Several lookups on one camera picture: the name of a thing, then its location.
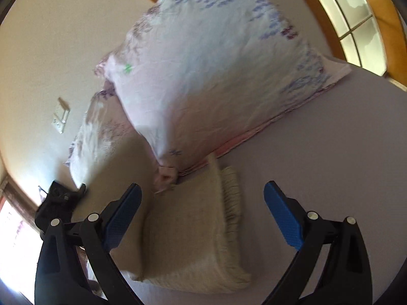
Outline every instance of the curtain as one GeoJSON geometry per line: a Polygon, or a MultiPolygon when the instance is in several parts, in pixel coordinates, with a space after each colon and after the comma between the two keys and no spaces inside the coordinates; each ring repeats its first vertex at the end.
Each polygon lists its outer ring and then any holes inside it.
{"type": "Polygon", "coordinates": [[[5,178],[0,186],[0,195],[5,197],[6,201],[23,217],[27,224],[39,232],[34,223],[37,206],[9,176],[5,178]]]}

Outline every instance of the blue gripper pad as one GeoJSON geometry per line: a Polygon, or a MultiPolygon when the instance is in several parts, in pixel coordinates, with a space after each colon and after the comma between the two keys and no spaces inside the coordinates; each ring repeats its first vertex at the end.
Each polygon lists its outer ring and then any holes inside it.
{"type": "Polygon", "coordinates": [[[110,219],[105,227],[105,238],[103,242],[103,248],[107,252],[119,246],[127,228],[129,228],[134,215],[141,205],[141,199],[141,188],[139,185],[135,185],[110,219]]]}
{"type": "Polygon", "coordinates": [[[288,245],[300,251],[304,240],[302,239],[302,227],[293,215],[286,202],[274,187],[273,183],[269,182],[264,187],[264,200],[273,215],[278,228],[280,228],[285,241],[288,245]]]}

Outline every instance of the light switch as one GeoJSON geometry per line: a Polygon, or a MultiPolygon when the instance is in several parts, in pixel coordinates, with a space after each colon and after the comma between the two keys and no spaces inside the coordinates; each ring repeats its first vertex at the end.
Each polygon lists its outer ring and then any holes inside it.
{"type": "Polygon", "coordinates": [[[61,99],[58,99],[54,114],[63,124],[66,123],[69,109],[62,103],[61,99]]]}
{"type": "Polygon", "coordinates": [[[62,134],[64,132],[65,124],[60,121],[60,119],[54,114],[53,119],[52,119],[52,126],[55,127],[55,129],[62,134]]]}

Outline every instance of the white pillow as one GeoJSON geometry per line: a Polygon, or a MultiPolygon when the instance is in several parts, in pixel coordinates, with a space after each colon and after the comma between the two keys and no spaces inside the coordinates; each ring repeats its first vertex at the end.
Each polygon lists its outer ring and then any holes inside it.
{"type": "Polygon", "coordinates": [[[350,72],[270,0],[159,0],[97,66],[162,166],[220,156],[350,72]]]}
{"type": "Polygon", "coordinates": [[[142,203],[119,247],[110,254],[119,270],[132,279],[142,275],[142,225],[153,195],[154,165],[148,144],[131,126],[112,88],[97,93],[74,142],[70,171],[77,186],[88,194],[76,207],[72,221],[100,213],[131,185],[142,189],[142,203]]]}

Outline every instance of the beige cushion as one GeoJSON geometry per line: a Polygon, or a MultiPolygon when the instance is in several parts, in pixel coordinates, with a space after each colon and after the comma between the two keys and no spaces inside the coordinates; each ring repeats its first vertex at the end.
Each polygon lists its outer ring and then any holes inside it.
{"type": "Polygon", "coordinates": [[[156,195],[144,224],[144,281],[197,293],[233,292],[250,283],[239,265],[237,177],[214,158],[201,173],[156,195]]]}

